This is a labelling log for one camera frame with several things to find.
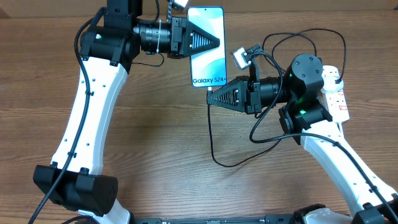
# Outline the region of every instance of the wall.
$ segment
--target wall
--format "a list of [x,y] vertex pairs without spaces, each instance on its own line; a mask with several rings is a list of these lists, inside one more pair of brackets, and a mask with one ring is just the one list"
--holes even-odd
[[[159,0],[166,14],[166,0]],[[106,0],[0,0],[0,17],[92,16]],[[393,9],[398,0],[191,0],[190,5],[223,6],[225,12],[345,11]],[[155,14],[154,0],[144,0],[144,14]]]

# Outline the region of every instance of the wooden table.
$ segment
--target wooden table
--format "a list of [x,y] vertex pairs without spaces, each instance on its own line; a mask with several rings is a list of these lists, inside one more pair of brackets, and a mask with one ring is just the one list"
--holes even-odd
[[[0,223],[27,223],[44,196],[32,181],[48,165],[68,122],[78,83],[73,40],[87,18],[0,20]],[[345,93],[348,142],[387,184],[398,189],[398,11],[227,14],[226,47],[251,47],[273,32],[324,27],[348,45]],[[328,32],[308,33],[324,64],[341,69],[343,44]],[[272,38],[269,46],[279,38]],[[275,57],[287,67],[312,52],[302,39],[283,43]],[[144,54],[136,62],[157,63]],[[261,75],[276,71],[261,59]],[[228,57],[228,76],[248,75]],[[162,68],[135,65],[109,127],[104,175],[119,179],[119,201],[138,218],[258,217],[292,213],[313,203],[349,213],[317,161],[294,140],[234,169],[210,156],[205,90],[190,84],[189,59]],[[252,116],[212,109],[216,157],[238,162],[269,145],[252,144]],[[277,110],[257,138],[280,135]],[[37,223],[75,216],[47,203]]]

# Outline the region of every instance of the phone screen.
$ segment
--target phone screen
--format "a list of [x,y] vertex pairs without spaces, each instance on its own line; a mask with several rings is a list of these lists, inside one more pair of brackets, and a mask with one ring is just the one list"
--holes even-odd
[[[191,56],[192,86],[209,87],[225,85],[226,59],[224,37],[224,10],[221,7],[190,7],[188,21],[220,39],[220,46]],[[193,37],[193,44],[203,37]]]

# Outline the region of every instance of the power outlet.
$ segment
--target power outlet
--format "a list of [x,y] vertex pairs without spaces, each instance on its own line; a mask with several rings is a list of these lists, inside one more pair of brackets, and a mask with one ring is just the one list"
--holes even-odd
[[322,78],[325,84],[321,92],[325,108],[332,115],[333,121],[344,123],[349,120],[349,113],[343,91],[344,82],[336,83],[339,77],[340,74],[336,67],[330,65],[323,66]]

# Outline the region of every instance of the cable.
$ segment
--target cable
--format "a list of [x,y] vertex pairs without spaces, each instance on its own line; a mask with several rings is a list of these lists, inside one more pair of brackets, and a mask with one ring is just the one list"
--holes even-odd
[[[262,42],[262,50],[264,50],[264,45],[266,44],[266,41],[267,41],[267,39],[268,38],[270,38],[270,37],[272,37],[272,36],[274,36],[274,35],[294,35],[294,34],[296,34],[296,33],[293,33],[293,32],[280,32],[280,33],[275,33],[275,34],[269,34],[265,39],[264,39],[264,41]],[[317,46],[315,46],[315,43],[310,39],[310,38],[308,38],[308,37],[306,37],[306,36],[304,36],[304,35],[302,35],[302,34],[298,34],[297,36],[299,36],[299,37],[303,37],[303,38],[305,38],[305,39],[307,39],[309,42],[311,42],[311,44],[313,45],[313,49],[314,49],[314,52],[315,52],[315,56],[317,56]],[[268,58],[266,58],[266,60],[267,60],[267,62],[270,64],[270,65],[272,65],[274,68],[276,68],[275,67],[275,65],[273,64],[273,63],[271,63],[269,60],[268,60]]]
[[313,30],[324,30],[324,31],[328,31],[328,32],[335,33],[335,34],[337,34],[337,35],[339,35],[339,36],[341,37],[341,39],[342,39],[342,41],[343,41],[343,45],[344,45],[343,69],[342,69],[342,71],[341,71],[340,78],[336,80],[336,83],[340,83],[340,82],[343,80],[343,75],[344,75],[344,71],[345,71],[345,68],[346,68],[347,45],[346,45],[346,40],[344,39],[344,37],[343,37],[339,32],[337,32],[337,31],[335,31],[335,30],[324,29],[324,28],[312,28],[312,29],[307,29],[307,30],[303,30],[303,31],[300,31],[300,32],[298,32],[298,33],[292,34],[292,35],[290,35],[290,36],[288,36],[288,37],[282,39],[282,40],[279,41],[277,44],[275,44],[274,48],[272,49],[271,56],[272,56],[272,57],[274,56],[274,50],[275,50],[275,48],[276,48],[280,43],[282,43],[283,41],[285,41],[285,40],[287,40],[287,39],[289,39],[289,38],[295,37],[295,36],[297,36],[297,35],[300,35],[300,34],[302,34],[302,33],[304,33],[304,32],[313,31]]
[[162,55],[162,53],[157,53],[157,54],[160,54],[160,56],[162,56],[162,63],[160,63],[160,65],[149,65],[149,64],[140,63],[140,62],[133,62],[133,64],[136,64],[136,65],[145,65],[145,66],[151,66],[151,67],[160,67],[160,66],[162,66],[163,63],[164,63],[164,56]]
[[72,223],[72,222],[74,222],[74,221],[82,220],[82,219],[85,219],[85,220],[87,220],[87,221],[92,221],[92,222],[95,223],[95,224],[100,224],[97,220],[95,220],[95,218],[93,218],[92,216],[89,216],[89,215],[80,215],[80,216],[78,216],[78,217],[71,218],[71,219],[69,219],[69,220],[66,221],[66,222],[63,222],[62,224],[69,224],[69,223]]
[[211,157],[213,158],[213,161],[214,161],[216,164],[218,164],[218,165],[220,165],[220,166],[222,166],[222,167],[225,167],[225,168],[237,167],[237,166],[241,165],[242,163],[247,162],[247,161],[250,160],[250,159],[253,159],[253,158],[257,157],[257,156],[261,156],[261,155],[263,155],[263,154],[265,154],[265,153],[271,152],[271,150],[273,150],[273,149],[281,142],[281,140],[279,140],[279,141],[277,141],[273,146],[271,146],[270,148],[268,148],[268,149],[266,149],[266,150],[264,150],[264,151],[262,151],[262,152],[260,152],[260,153],[258,153],[258,154],[256,154],[256,155],[254,155],[254,156],[251,156],[251,157],[249,157],[249,158],[247,158],[247,159],[245,159],[245,160],[243,160],[243,161],[241,161],[241,162],[239,162],[239,163],[237,163],[237,164],[230,165],[230,166],[229,166],[229,165],[224,165],[224,164],[218,162],[217,159],[216,159],[215,156],[214,156],[213,135],[212,135],[212,133],[211,133],[210,105],[207,105],[207,120],[208,120],[208,124],[209,124]]
[[151,25],[151,24],[155,24],[157,22],[157,20],[159,19],[159,16],[160,16],[160,7],[159,7],[159,0],[155,0],[155,2],[156,2],[156,10],[157,10],[155,19],[153,21],[140,19],[139,23]]
[[383,205],[387,208],[389,213],[391,213],[392,219],[395,221],[395,223],[398,223],[398,217],[395,214],[395,212],[392,210],[390,205],[386,202],[386,199],[383,198],[383,196],[380,194],[380,192],[377,189],[377,187],[371,182],[369,177],[365,174],[365,172],[362,170],[362,168],[358,164],[358,162],[356,162],[354,157],[339,142],[334,141],[334,140],[332,140],[330,138],[324,137],[322,135],[312,134],[312,133],[286,134],[286,135],[283,135],[283,136],[278,136],[278,137],[274,137],[274,138],[264,139],[264,140],[260,140],[260,141],[254,140],[252,142],[260,144],[260,143],[268,143],[268,142],[272,142],[272,141],[280,141],[280,140],[285,139],[285,138],[301,137],[301,136],[309,136],[309,137],[319,138],[319,139],[328,141],[328,142],[332,143],[334,146],[337,146],[339,149],[341,149],[347,155],[347,157],[351,160],[351,162],[357,168],[359,173],[362,175],[363,179],[365,179],[365,181],[368,183],[370,188],[374,191],[374,193],[377,195],[377,197],[380,199],[380,201],[383,203]]
[[86,116],[87,116],[87,111],[88,111],[88,105],[90,103],[90,96],[91,96],[91,91],[90,91],[90,81],[88,79],[88,75],[87,75],[87,71],[86,68],[83,64],[83,61],[81,60],[80,54],[79,54],[79,49],[78,49],[78,41],[80,38],[81,33],[83,32],[83,30],[90,24],[92,19],[90,19],[89,21],[87,21],[77,32],[76,37],[75,37],[75,55],[76,58],[79,62],[79,65],[81,67],[81,70],[83,72],[83,76],[85,78],[85,83],[86,83],[86,101],[85,101],[85,107],[83,110],[83,114],[81,116],[81,120],[80,120],[80,124],[75,136],[75,140],[73,141],[72,144],[72,148],[70,149],[70,152],[68,153],[68,158],[67,161],[65,162],[65,165],[63,166],[60,175],[57,177],[57,179],[55,180],[54,184],[51,186],[50,190],[47,192],[47,194],[45,194],[43,200],[41,201],[41,203],[39,204],[39,206],[36,208],[36,211],[33,213],[32,217],[29,220],[28,224],[32,224],[35,219],[37,218],[37,215],[40,213],[41,209],[43,208],[44,204],[46,203],[46,201],[50,198],[52,192],[55,190],[55,188],[58,186],[59,182],[61,181],[63,175],[66,173],[68,166],[70,164],[70,161],[72,160],[74,154],[75,154],[75,149],[77,146],[77,143],[79,141],[79,137],[81,134],[81,131],[83,129],[85,120],[86,120]]

